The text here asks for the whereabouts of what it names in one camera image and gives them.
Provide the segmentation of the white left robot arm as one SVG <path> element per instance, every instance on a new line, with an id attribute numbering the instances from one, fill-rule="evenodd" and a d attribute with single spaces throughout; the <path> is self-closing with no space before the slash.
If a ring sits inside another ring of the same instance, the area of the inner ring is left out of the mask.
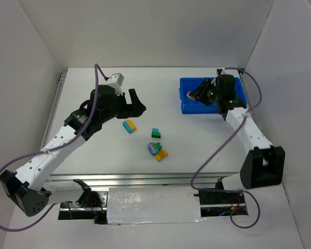
<path id="1" fill-rule="evenodd" d="M 117 93 L 110 85 L 99 85 L 90 98 L 73 111 L 64 121 L 59 132 L 41 151 L 15 171 L 4 170 L 0 182 L 6 195 L 32 217 L 45 206 L 64 201 L 80 205 L 90 203 L 95 194 L 81 179 L 50 183 L 49 176 L 77 148 L 82 146 L 104 123 L 113 118 L 139 117 L 146 110 L 135 89 L 129 89 L 131 103 L 124 93 Z"/>

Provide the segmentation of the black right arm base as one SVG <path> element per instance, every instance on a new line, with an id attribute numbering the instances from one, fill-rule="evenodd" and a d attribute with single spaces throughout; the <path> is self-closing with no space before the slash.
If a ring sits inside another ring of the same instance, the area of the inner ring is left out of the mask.
<path id="1" fill-rule="evenodd" d="M 198 191 L 193 195 L 200 203 L 201 217 L 248 215 L 245 198 L 242 193 Z"/>

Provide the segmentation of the small yellow lego brick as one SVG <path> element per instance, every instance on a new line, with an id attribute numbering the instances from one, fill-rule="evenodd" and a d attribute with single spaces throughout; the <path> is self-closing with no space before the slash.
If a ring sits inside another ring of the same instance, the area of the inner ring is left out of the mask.
<path id="1" fill-rule="evenodd" d="M 187 97 L 191 100 L 195 100 L 195 97 L 191 95 L 191 92 L 187 93 Z"/>

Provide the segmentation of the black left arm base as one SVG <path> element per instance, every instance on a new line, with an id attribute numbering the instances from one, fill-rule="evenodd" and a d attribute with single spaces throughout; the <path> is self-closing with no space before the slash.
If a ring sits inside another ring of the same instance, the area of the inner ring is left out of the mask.
<path id="1" fill-rule="evenodd" d="M 108 191 L 92 191 L 81 203 L 61 202 L 58 220 L 90 220 L 94 224 L 106 225 Z"/>

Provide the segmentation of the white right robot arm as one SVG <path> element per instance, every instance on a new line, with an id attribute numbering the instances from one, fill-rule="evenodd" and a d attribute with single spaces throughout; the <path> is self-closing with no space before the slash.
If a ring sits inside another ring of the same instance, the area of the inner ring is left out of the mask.
<path id="1" fill-rule="evenodd" d="M 218 180 L 215 190 L 242 192 L 247 189 L 276 186 L 281 184 L 284 171 L 285 151 L 274 146 L 254 122 L 252 108 L 236 93 L 236 78 L 222 74 L 204 78 L 195 89 L 180 86 L 182 101 L 214 106 L 217 113 L 233 128 L 234 133 L 225 141 L 227 145 L 238 137 L 246 152 L 240 171 Z"/>

